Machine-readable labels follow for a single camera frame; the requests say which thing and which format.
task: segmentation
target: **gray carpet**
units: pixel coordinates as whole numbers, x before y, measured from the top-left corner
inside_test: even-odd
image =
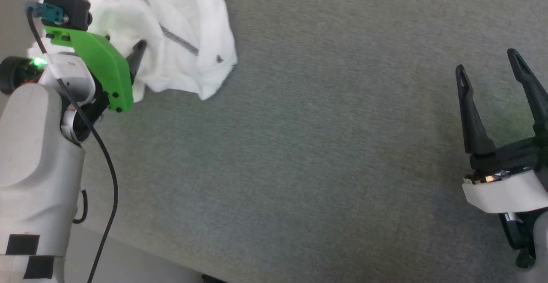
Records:
[[[112,236],[229,283],[499,282],[516,252],[466,203],[454,69],[498,145],[533,134],[506,49],[548,87],[547,0],[227,0],[213,98],[147,93],[98,125]],[[85,224],[112,189],[88,141]]]

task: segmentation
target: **gray tabletop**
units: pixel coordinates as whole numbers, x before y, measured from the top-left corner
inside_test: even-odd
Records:
[[[533,134],[506,50],[548,86],[547,0],[227,0],[239,64],[207,101],[148,92],[98,131],[112,236],[230,283],[501,281],[466,203],[454,69],[498,145]],[[111,179],[86,143],[86,226]]]

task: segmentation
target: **black cable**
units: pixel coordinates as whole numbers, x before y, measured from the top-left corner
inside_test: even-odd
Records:
[[[82,224],[88,217],[88,193],[85,189],[82,190],[82,203],[84,203],[84,211],[82,211],[82,218],[72,220],[74,224]]]
[[[35,37],[35,40],[38,43],[38,46],[40,47],[40,51],[42,51],[42,53],[44,53],[44,54],[47,54],[47,51],[45,50],[45,46],[42,43],[42,39],[40,38],[40,35],[38,33],[38,30],[36,29],[36,25],[35,25],[34,20],[33,20],[33,9],[32,8],[28,8],[28,10],[27,10],[27,20],[29,21],[29,26],[31,28],[31,31],[33,32],[33,36]],[[61,87],[61,89],[63,90],[63,92],[65,93],[65,95],[67,96],[70,103],[74,106],[74,108],[76,109],[78,114],[80,114],[80,117],[82,117],[82,120],[84,121],[86,126],[90,129],[93,136],[97,140],[97,143],[99,144],[99,147],[101,148],[101,150],[104,154],[104,158],[106,159],[106,163],[108,164],[108,169],[110,170],[110,174],[112,176],[112,185],[114,187],[114,202],[112,203],[112,212],[110,214],[110,218],[108,219],[108,223],[106,224],[106,228],[104,229],[104,234],[101,238],[101,244],[99,244],[99,248],[97,250],[97,254],[95,256],[95,260],[93,261],[93,266],[92,266],[92,269],[90,271],[89,278],[88,278],[88,283],[91,283],[93,281],[93,276],[95,275],[95,271],[97,269],[99,259],[101,258],[101,253],[102,253],[102,250],[103,250],[103,247],[104,247],[104,243],[106,242],[108,232],[110,231],[110,228],[112,226],[112,222],[114,221],[114,217],[116,215],[116,210],[118,209],[118,179],[116,178],[116,172],[114,170],[114,166],[112,164],[110,154],[108,154],[106,146],[104,146],[104,143],[103,143],[101,137],[99,136],[99,134],[97,133],[97,131],[95,130],[95,128],[93,127],[92,122],[89,120],[88,116],[86,116],[84,111],[82,111],[82,108],[80,107],[80,105],[78,105],[78,102],[76,101],[74,96],[72,96],[72,94],[70,94],[69,90],[65,86],[65,83],[60,78],[57,79],[57,82],[58,82],[59,86]]]

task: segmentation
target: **green led light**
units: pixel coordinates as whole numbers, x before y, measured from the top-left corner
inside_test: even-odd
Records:
[[[38,69],[41,69],[43,66],[47,65],[47,61],[43,58],[37,57],[33,60],[31,60],[31,64],[35,66]]]

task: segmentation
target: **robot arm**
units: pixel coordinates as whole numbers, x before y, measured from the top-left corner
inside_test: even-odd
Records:
[[[0,119],[1,282],[64,282],[85,152],[61,133],[62,113],[56,90],[26,84]]]
[[[104,110],[131,107],[146,43],[124,59],[108,39],[87,33],[86,0],[27,8],[30,22],[31,13],[43,18],[52,43],[75,53],[8,57],[0,64],[0,90],[11,94],[0,119],[0,282],[63,283],[84,163],[80,143],[90,132],[100,140],[91,127]]]
[[[516,80],[527,95],[535,123],[535,137],[497,148],[485,133],[474,104],[474,90],[464,71],[456,68],[462,132],[470,166],[462,189],[469,203],[499,214],[510,246],[519,250],[518,280],[544,282],[548,277],[548,193],[537,171],[548,164],[548,94],[521,55],[508,50]]]

